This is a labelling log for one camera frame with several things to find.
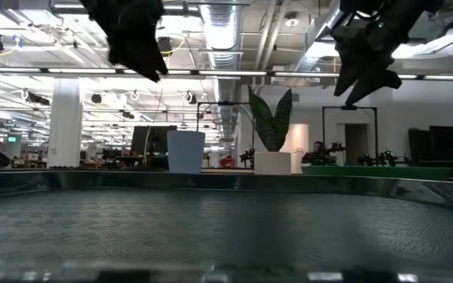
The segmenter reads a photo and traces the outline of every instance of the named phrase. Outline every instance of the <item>person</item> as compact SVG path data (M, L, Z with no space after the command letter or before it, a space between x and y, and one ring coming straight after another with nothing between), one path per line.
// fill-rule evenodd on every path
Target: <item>person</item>
M326 150L322 141L314 142L313 151L311 153L305 153L304 157L302 157L302 164L327 165L333 163L333 158L330 156L329 151Z

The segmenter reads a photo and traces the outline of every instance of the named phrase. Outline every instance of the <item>white pot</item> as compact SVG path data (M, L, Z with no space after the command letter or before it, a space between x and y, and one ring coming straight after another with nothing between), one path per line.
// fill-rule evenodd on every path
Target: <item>white pot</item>
M291 153L255 153L255 175L291 175Z
M204 157L205 133L191 130L170 130L167 133L169 171L200 174Z

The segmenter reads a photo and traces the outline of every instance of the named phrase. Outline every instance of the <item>ceiling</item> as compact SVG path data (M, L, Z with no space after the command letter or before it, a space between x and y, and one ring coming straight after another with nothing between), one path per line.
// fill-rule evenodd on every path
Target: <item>ceiling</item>
M105 33L95 22L90 21L86 14L53 13L50 7L46 7L42 3L20 1L22 3L33 2L34 6L26 4L22 5L20 9L0 9L0 34L3 35L4 43L4 50L0 56L1 68L120 67L112 66L107 61L108 44L105 40ZM273 18L267 19L267 6L270 2L269 0L255 0L249 2L250 5L240 6L241 44L238 50L235 50L241 55L240 69L254 69L263 27L267 24L274 27L278 19L280 5L275 9ZM77 0L57 0L55 4L77 6L79 2ZM326 15L329 7L330 1L328 0L293 0L289 2L286 11L296 12L298 25L294 27L281 25L268 61L268 68L287 69L308 52L305 41L306 35L312 27L311 23L317 18L324 17L323 15ZM453 6L445 9L446 13L452 13ZM447 17L443 16L431 20L428 20L427 17L422 18L411 32L411 36L430 38L439 31L439 26L446 20ZM269 38L273 33L273 30L269 32ZM208 58L211 50L208 48L204 36L202 19L163 16L157 29L157 37L169 37L172 48L175 49L167 59L169 68L211 68ZM436 57L451 57L453 56L453 50L451 50L453 42L448 43L448 40L444 42L445 39L440 39L440 42L430 42L432 45L423 42L412 44L408 47L417 49L411 49L408 53L412 57L427 57L427 53L431 53L434 60ZM437 48L441 47L442 42L447 43L445 48ZM318 70L327 72L340 70L340 60L337 58L332 42L319 42L319 44L307 47L314 48L313 54L318 53L319 57L324 57L317 65ZM404 64L401 60L397 68L408 70L410 73L407 66L410 64ZM414 69L420 72L420 64ZM433 69L438 73L453 73L453 63L435 64ZM83 77L80 79L86 95L83 114L83 146L87 146L91 142L104 142L116 146L129 145L134 125L175 124L183 130L194 129L197 125L195 113L197 106L188 104L186 95L193 94L200 102L216 101L214 78L210 77L162 79L159 83L153 83L143 78ZM53 103L53 80L54 78L39 75L0 75L0 108L6 108L0 110L0 136L18 133L24 136L24 142L29 145L41 145L47 142L50 130L48 127L50 107L27 102L24 97L27 93L33 93ZM292 83L286 80L278 82L278 84L286 86L292 86ZM304 79L299 81L300 85L302 83L304 85L334 84L334 79L328 81ZM91 100L93 94L100 94L102 103L93 103ZM121 109L134 114L134 119L123 118ZM204 118L199 123L200 129L206 133L208 146L227 147L220 143L223 126L218 117L219 110L212 106L208 111L204 113Z

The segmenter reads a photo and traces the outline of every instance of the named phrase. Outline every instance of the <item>doorway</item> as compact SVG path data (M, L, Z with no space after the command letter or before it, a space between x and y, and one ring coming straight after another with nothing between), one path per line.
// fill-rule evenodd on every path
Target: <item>doorway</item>
M358 164L358 158L368 153L368 125L345 124L345 164Z

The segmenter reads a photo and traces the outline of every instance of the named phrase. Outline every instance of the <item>diamond plate surface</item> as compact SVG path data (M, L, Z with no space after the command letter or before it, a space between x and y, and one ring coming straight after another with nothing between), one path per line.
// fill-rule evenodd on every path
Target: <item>diamond plate surface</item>
M36 193L0 199L0 259L453 269L453 208L303 193Z

